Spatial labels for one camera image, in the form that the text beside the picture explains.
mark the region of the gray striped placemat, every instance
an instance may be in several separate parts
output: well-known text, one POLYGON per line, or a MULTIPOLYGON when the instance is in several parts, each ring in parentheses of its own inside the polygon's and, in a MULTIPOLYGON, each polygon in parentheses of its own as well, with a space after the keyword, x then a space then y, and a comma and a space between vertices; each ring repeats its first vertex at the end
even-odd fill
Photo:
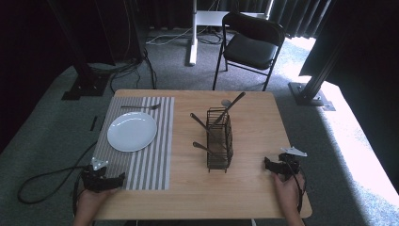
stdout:
POLYGON ((172 142, 174 97, 114 97, 106 113, 104 125, 93 157, 108 161, 106 176, 118 177, 126 173, 123 188, 126 190, 164 190, 169 187, 170 155, 172 142), (121 108, 122 105, 156 105, 156 110, 121 108), (158 131, 152 143, 132 153, 115 150, 108 143, 109 125, 117 117, 132 111, 152 116, 158 131))

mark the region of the hand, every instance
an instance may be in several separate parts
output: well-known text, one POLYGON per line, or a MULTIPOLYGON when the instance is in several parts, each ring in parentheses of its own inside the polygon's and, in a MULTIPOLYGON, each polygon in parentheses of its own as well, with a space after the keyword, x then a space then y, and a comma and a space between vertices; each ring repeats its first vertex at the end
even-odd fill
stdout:
MULTIPOLYGON (((287 181, 283 182, 279 178, 279 176, 272 172, 272 177, 274 179, 277 198, 279 201, 279 206, 288 221, 288 225, 296 226, 296 225, 304 225, 298 211, 298 201, 299 201, 299 191, 295 181, 295 178, 292 176, 287 181)), ((304 179, 302 174, 298 173, 296 175, 296 179, 299 182, 301 189, 303 189, 304 179)))
POLYGON ((117 189, 112 189, 96 193, 84 190, 79 196, 73 226, 88 226, 96 216, 101 205, 116 191, 117 189))

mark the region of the wire utensil caddy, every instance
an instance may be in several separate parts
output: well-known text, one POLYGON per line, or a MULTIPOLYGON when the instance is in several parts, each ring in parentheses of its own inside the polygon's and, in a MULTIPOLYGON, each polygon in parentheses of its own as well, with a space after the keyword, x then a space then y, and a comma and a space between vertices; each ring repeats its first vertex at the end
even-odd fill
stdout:
POLYGON ((232 149, 232 131, 229 112, 223 115, 220 121, 215 121, 225 111, 224 107, 211 107, 207 112, 206 127, 210 133, 206 134, 207 167, 208 170, 225 170, 230 166, 233 149, 232 149))

